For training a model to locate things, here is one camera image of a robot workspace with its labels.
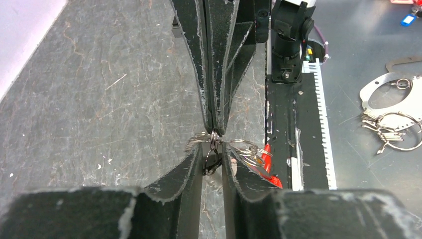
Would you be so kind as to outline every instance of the black metal plate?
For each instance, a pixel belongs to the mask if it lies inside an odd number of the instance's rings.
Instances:
[[[292,188],[288,159],[298,158],[295,129],[301,131],[305,189],[328,189],[314,75],[301,74],[301,83],[275,84],[266,80],[265,141],[271,146],[272,174],[284,188]]]

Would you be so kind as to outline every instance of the silver metal plate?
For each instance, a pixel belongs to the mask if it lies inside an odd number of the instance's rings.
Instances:
[[[387,82],[398,80],[401,78],[406,78],[412,80],[413,82],[411,91],[404,100],[402,100],[398,104],[382,109],[373,109],[369,106],[369,99],[371,98],[371,95],[379,87],[381,87]],[[422,100],[422,79],[418,79],[415,76],[404,75],[402,73],[397,72],[387,73],[376,78],[375,80],[368,83],[364,88],[362,88],[359,93],[359,97],[362,100],[362,108],[370,110],[370,112],[377,117],[385,113],[403,112],[407,115],[414,117],[419,121],[422,120],[422,107],[420,107],[419,105]],[[396,131],[404,130],[414,124],[415,123],[412,120],[398,115],[389,115],[382,120],[383,126],[394,128],[396,129]]]

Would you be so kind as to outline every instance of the white wall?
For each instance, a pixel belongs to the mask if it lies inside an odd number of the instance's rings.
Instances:
[[[0,101],[67,0],[0,0]]]

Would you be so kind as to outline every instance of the red plastic piece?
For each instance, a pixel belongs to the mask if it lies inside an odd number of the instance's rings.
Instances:
[[[264,150],[267,152],[271,152],[271,147],[269,144],[265,145]],[[267,173],[270,173],[271,170],[271,157],[265,153],[261,156],[262,160],[264,160],[264,169]],[[278,179],[276,176],[271,176],[271,178],[265,177],[264,175],[261,175],[263,178],[267,179],[268,182],[272,183],[273,185],[283,188],[283,185],[281,184],[280,179]]]
[[[268,181],[270,181],[270,183],[272,183],[273,185],[283,189],[283,185],[281,185],[280,179],[278,179],[276,176],[271,176],[271,179]]]
[[[267,151],[267,152],[271,152],[270,145],[267,144],[264,147],[264,150]],[[270,173],[270,171],[271,171],[271,157],[269,155],[263,153],[261,158],[264,160],[264,163],[265,163],[265,165],[264,165],[265,171],[267,171],[267,173]]]

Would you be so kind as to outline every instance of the black bracket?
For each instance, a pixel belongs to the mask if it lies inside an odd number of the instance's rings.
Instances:
[[[271,20],[272,75],[276,83],[300,82],[308,36],[314,27],[311,19],[315,6],[306,2],[300,6],[285,0],[277,0]]]

